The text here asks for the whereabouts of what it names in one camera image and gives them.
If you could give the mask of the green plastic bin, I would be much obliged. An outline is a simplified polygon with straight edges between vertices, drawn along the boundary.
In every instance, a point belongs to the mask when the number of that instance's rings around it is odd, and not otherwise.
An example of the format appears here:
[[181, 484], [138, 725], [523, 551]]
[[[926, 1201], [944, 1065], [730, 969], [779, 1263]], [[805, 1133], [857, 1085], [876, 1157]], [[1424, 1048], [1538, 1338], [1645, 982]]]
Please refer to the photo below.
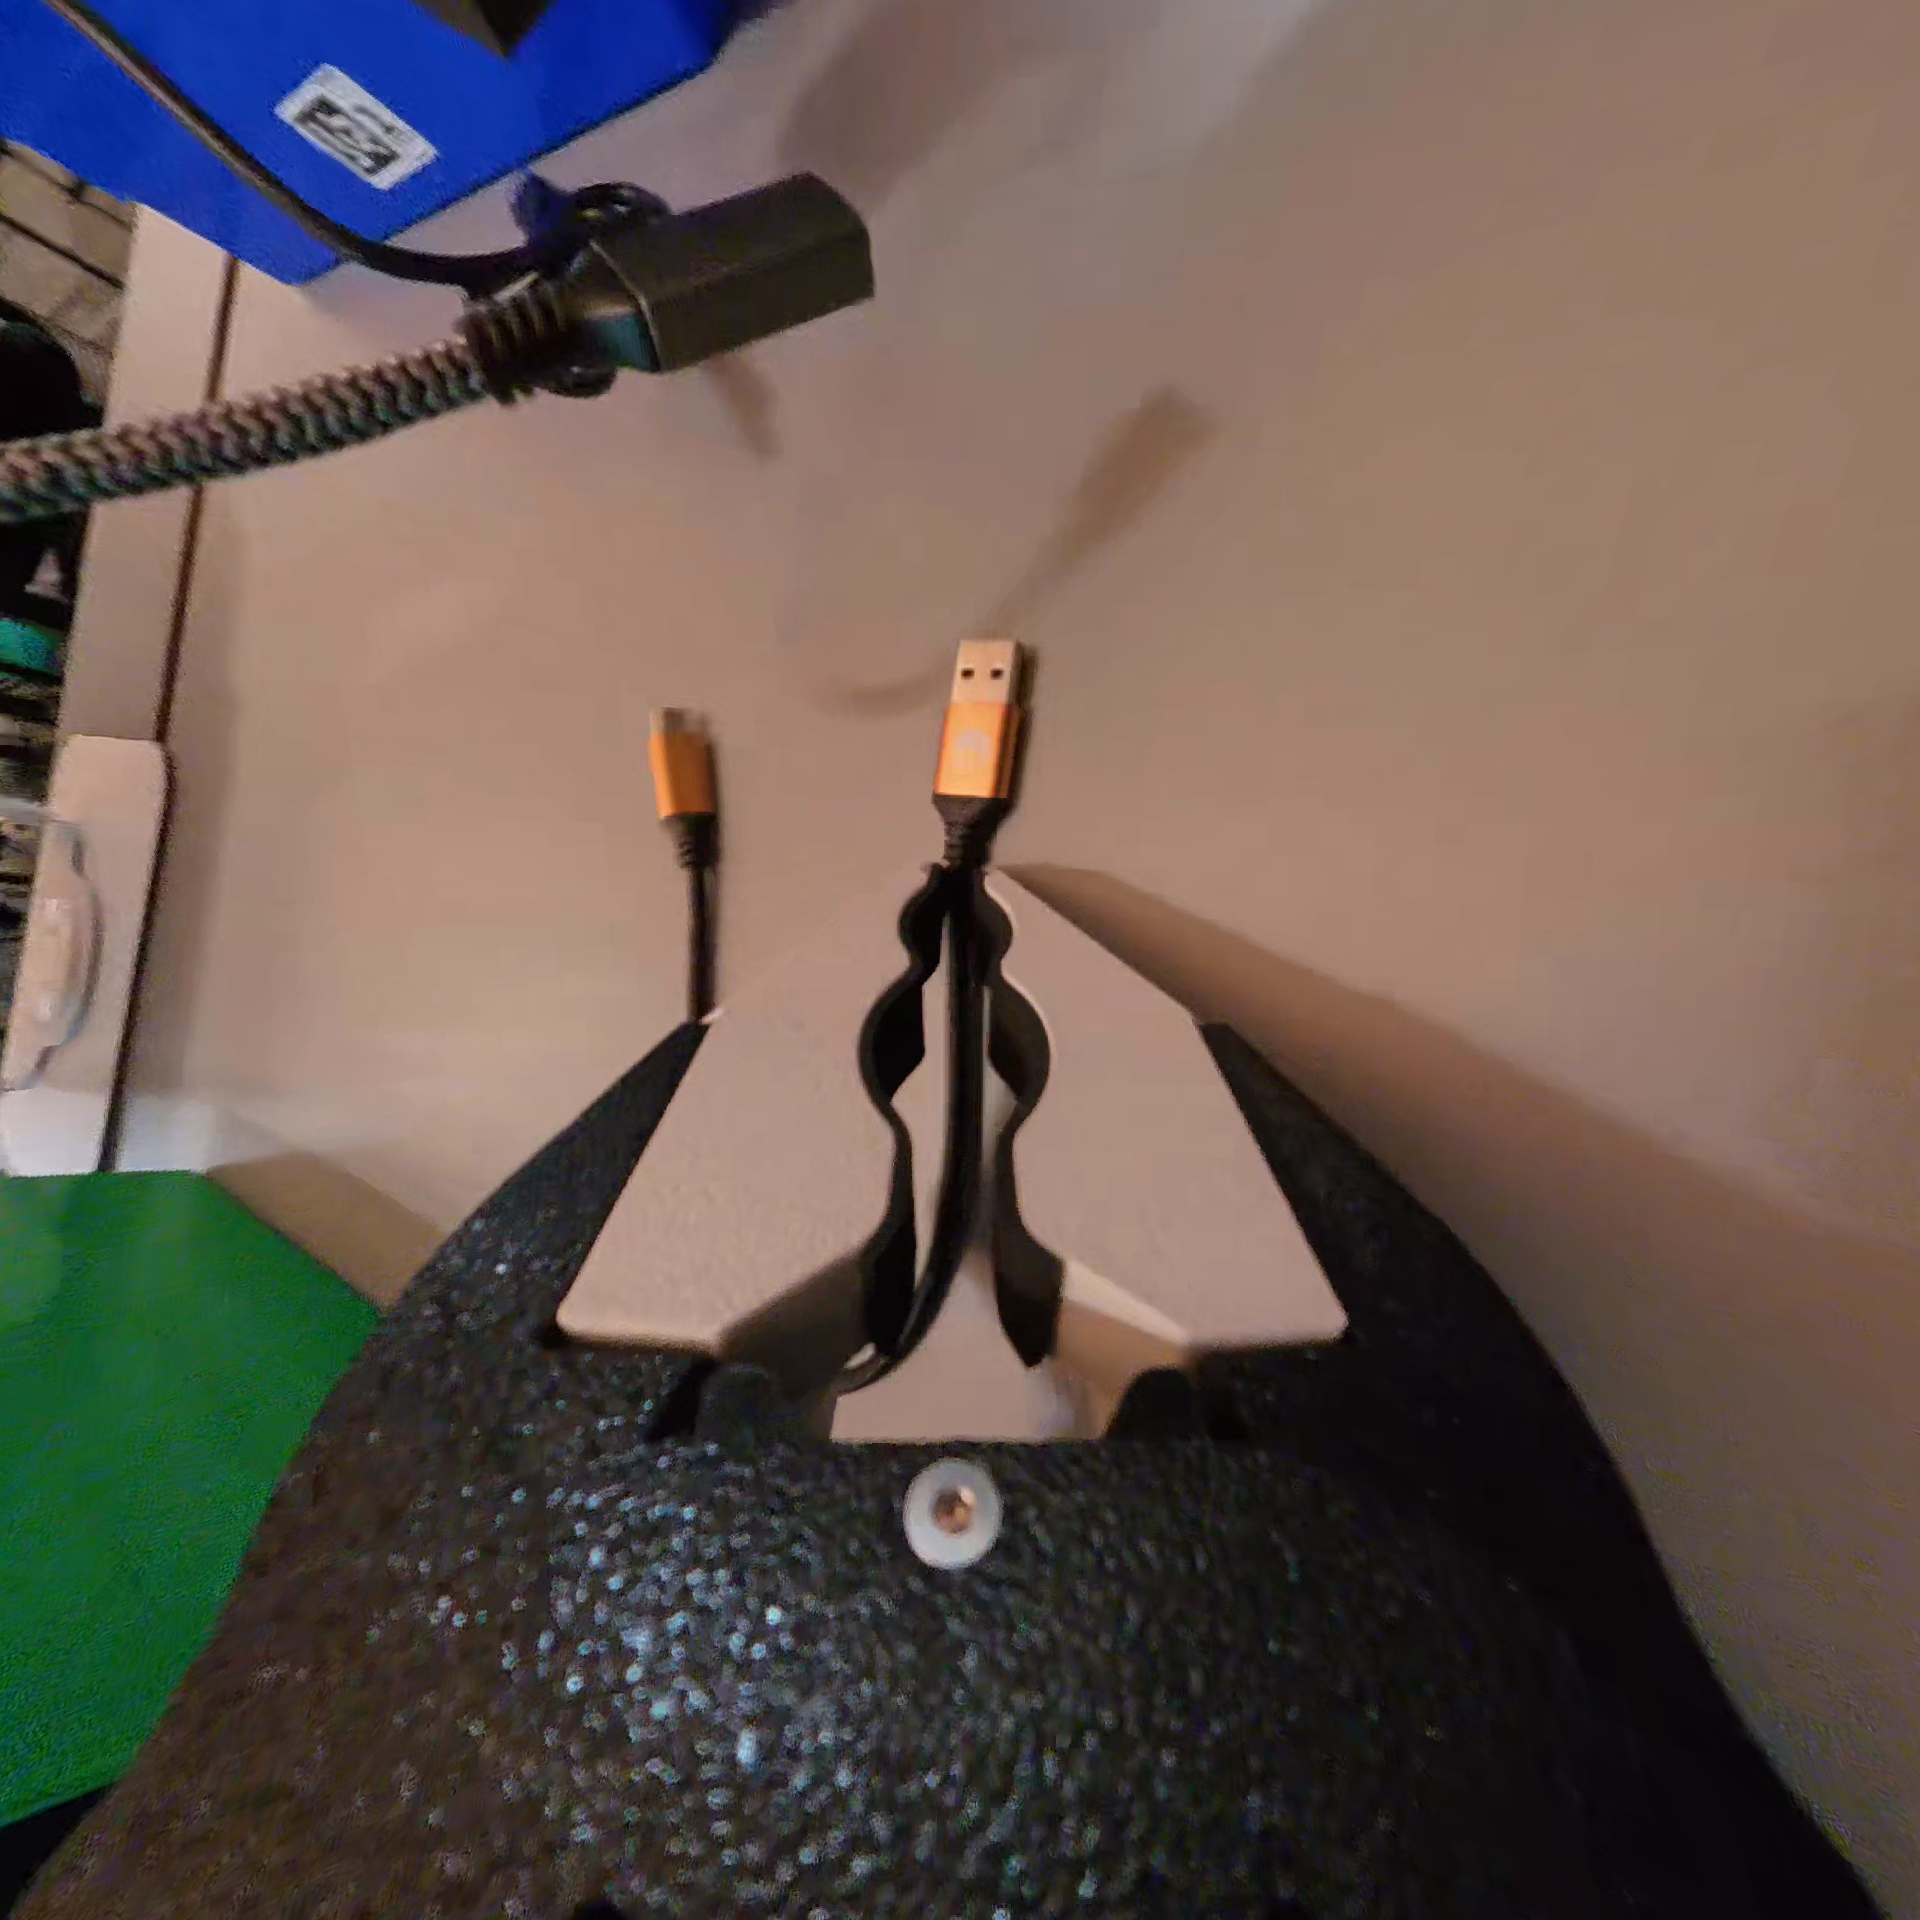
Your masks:
[[200, 1173], [4, 1177], [4, 1825], [133, 1762], [377, 1317]]

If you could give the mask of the blue plastic bin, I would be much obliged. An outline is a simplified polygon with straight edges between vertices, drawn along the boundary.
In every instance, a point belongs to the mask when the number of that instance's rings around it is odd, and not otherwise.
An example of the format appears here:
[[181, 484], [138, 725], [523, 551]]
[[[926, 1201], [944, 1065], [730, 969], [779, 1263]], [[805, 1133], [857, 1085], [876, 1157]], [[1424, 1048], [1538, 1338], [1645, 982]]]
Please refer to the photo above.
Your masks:
[[[101, 2], [270, 176], [372, 241], [702, 73], [734, 2]], [[283, 282], [339, 254], [268, 202], [52, 4], [2, 4], [2, 132]]]

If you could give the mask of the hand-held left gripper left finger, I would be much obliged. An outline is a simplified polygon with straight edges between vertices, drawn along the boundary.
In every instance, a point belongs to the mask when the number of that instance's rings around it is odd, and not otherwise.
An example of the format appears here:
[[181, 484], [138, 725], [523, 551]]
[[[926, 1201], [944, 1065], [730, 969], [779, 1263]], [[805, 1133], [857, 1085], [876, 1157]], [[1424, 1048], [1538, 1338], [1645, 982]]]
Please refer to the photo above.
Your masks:
[[857, 1044], [876, 1001], [941, 936], [901, 930], [923, 877], [881, 881], [803, 934], [707, 1026], [558, 1308], [566, 1342], [764, 1368], [828, 1405], [869, 1348], [859, 1257], [889, 1216], [908, 1132], [915, 1257], [944, 1145], [947, 990], [906, 996], [915, 1063], [878, 1104]]

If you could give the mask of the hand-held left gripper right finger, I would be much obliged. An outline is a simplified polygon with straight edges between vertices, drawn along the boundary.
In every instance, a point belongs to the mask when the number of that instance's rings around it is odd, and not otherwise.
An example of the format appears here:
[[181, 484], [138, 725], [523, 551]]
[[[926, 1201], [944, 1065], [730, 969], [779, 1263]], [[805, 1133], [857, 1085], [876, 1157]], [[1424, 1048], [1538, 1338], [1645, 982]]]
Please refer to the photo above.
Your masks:
[[1002, 981], [1046, 1081], [1010, 1133], [1021, 1224], [1058, 1258], [1034, 1364], [995, 1360], [988, 1429], [1102, 1429], [1144, 1372], [1339, 1342], [1348, 1314], [1201, 1021], [1008, 876]]

